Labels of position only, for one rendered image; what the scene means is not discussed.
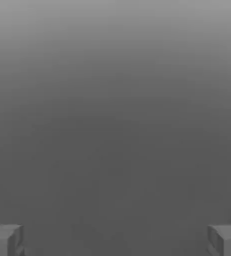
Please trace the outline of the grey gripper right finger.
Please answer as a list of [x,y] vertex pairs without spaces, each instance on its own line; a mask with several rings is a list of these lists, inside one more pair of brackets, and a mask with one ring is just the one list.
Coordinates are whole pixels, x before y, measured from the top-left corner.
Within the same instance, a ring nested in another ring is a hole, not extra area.
[[231,225],[209,225],[206,250],[209,256],[231,256]]

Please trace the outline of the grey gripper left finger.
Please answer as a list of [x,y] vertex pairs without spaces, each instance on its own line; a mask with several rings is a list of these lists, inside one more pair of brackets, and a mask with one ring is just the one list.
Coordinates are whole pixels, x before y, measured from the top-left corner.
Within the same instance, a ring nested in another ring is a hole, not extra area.
[[0,256],[25,256],[23,225],[0,224]]

